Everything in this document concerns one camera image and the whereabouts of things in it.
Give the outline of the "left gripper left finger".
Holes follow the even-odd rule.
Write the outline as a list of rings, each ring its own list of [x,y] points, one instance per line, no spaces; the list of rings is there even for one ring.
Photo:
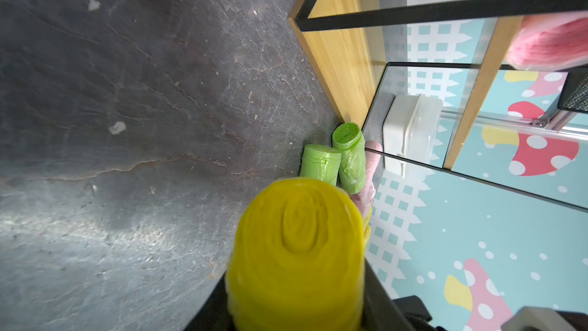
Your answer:
[[[191,319],[184,331],[224,330],[234,331],[234,323],[228,310],[225,274],[222,275],[204,305]]]

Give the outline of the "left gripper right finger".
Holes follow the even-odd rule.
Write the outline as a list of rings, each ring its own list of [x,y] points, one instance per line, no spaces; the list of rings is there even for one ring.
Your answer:
[[[364,311],[363,330],[414,330],[408,319],[402,314],[393,300],[388,296],[377,275],[364,261]]]

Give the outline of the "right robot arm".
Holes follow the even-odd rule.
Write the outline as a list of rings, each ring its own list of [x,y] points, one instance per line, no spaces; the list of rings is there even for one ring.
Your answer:
[[[430,312],[417,296],[393,300],[417,330],[586,330],[587,314],[552,308],[524,306],[496,321],[471,318],[465,311]]]

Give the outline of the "yellow roll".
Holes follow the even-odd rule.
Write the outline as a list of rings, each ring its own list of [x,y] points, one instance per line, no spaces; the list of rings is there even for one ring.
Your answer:
[[[363,218],[341,188],[276,181],[249,204],[225,274],[238,330],[358,330],[364,309]]]

